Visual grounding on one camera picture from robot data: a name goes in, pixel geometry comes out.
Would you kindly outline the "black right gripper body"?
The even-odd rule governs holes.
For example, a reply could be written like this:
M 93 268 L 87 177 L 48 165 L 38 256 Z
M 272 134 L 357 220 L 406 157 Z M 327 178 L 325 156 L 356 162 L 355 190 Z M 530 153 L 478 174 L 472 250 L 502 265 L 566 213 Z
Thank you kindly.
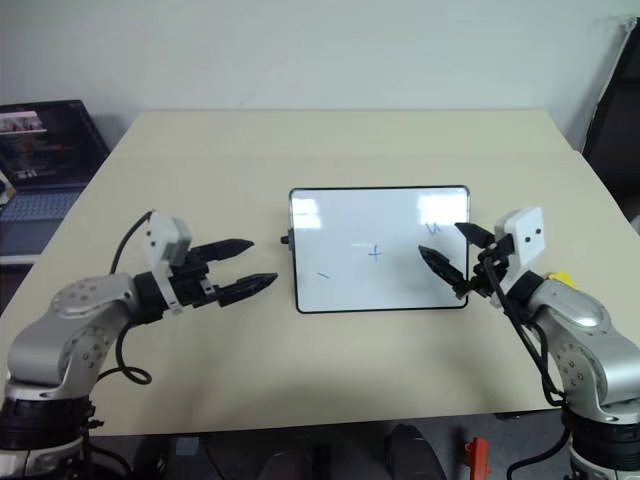
M 475 292 L 488 298 L 497 292 L 499 282 L 504 278 L 509 267 L 508 257 L 515 252 L 511 234 L 500 239 L 494 236 L 494 243 L 481 249 L 477 263 L 473 267 L 473 275 L 469 280 L 469 292 Z

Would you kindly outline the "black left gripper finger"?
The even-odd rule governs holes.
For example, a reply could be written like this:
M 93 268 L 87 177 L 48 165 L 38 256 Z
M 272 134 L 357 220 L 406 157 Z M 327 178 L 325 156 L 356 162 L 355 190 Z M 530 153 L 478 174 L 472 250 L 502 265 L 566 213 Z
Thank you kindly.
M 221 307 L 252 297 L 269 287 L 278 278 L 277 273 L 256 273 L 235 283 L 217 288 L 217 303 Z
M 203 261 L 222 261 L 240 255 L 254 246 L 246 239 L 226 239 L 194 247 L 192 251 Z

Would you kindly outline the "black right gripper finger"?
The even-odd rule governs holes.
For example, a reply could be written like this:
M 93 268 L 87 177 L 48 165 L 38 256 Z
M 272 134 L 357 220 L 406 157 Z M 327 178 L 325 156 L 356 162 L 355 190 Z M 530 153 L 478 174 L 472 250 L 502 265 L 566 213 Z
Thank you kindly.
M 439 251 L 423 245 L 419 245 L 418 250 L 430 270 L 451 286 L 456 296 L 468 295 L 469 284 L 465 275 L 456 269 L 447 257 Z
M 456 222 L 456 228 L 468 243 L 477 247 L 489 247 L 494 243 L 494 234 L 470 222 Z

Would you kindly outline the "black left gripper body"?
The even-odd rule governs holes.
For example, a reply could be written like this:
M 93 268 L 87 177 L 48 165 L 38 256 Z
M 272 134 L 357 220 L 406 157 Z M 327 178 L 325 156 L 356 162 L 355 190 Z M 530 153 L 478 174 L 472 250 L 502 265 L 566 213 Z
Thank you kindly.
M 170 283 L 181 305 L 198 308 L 218 301 L 216 287 L 208 279 L 209 262 L 217 259 L 216 254 L 215 247 L 195 247 L 181 265 L 170 267 Z

